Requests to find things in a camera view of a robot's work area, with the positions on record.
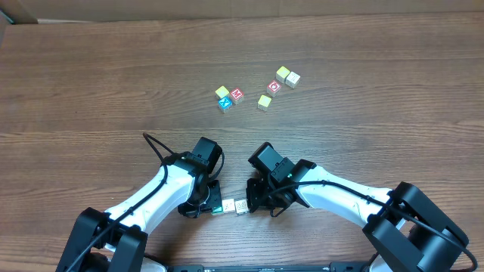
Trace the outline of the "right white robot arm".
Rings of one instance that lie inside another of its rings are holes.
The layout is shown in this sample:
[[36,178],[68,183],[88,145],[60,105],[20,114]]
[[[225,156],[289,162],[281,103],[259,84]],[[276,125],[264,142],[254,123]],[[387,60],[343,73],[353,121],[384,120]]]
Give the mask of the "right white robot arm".
[[369,271],[451,271],[462,254],[470,259],[471,271],[478,267],[467,235],[413,184],[369,187],[304,159],[249,162],[260,175],[247,188],[251,212],[265,207],[277,217],[297,202],[339,215],[359,226],[375,248]]

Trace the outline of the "green A wooden block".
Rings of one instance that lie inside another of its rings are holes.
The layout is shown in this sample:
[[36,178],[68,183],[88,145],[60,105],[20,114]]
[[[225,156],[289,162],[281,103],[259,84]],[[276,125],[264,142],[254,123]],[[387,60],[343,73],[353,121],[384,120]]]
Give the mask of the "green A wooden block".
[[223,213],[224,211],[222,206],[215,207],[211,212],[212,215],[221,215]]

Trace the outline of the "blue T wooden block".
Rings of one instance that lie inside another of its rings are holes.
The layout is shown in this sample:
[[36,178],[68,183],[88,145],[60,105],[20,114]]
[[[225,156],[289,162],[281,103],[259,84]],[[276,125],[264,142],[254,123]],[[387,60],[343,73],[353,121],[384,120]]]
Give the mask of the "blue T wooden block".
[[234,199],[222,200],[222,211],[224,214],[235,212],[236,208]]

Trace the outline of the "W wooden block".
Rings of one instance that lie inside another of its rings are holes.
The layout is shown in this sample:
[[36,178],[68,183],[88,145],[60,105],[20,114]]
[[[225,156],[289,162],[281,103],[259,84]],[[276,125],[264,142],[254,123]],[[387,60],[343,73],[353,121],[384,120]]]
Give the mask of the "W wooden block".
[[235,204],[235,211],[238,215],[244,215],[250,212],[248,207],[248,202],[246,199],[240,199],[234,202]]

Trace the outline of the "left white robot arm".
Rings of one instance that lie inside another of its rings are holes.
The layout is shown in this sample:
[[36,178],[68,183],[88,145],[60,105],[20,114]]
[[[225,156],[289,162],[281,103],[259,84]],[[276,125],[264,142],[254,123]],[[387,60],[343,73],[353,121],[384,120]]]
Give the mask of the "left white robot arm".
[[77,217],[59,271],[165,271],[146,258],[148,236],[173,210],[197,218],[219,201],[221,150],[171,153],[160,157],[151,181],[120,204],[100,212],[88,207]]

